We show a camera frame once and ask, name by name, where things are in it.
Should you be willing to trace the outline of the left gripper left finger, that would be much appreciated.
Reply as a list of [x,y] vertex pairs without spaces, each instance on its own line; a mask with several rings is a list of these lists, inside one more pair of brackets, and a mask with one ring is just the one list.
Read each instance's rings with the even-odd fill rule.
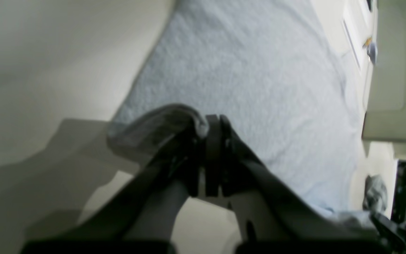
[[23,254],[174,254],[176,217],[196,197],[201,138],[192,123],[173,135],[147,166],[95,215],[52,238],[31,241]]

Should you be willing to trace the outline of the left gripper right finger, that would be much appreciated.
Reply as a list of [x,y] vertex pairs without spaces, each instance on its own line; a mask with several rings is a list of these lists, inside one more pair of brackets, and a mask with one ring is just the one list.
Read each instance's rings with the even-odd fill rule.
[[314,212],[275,177],[233,131],[224,115],[208,115],[205,194],[222,196],[235,213],[237,254],[381,254],[376,240]]

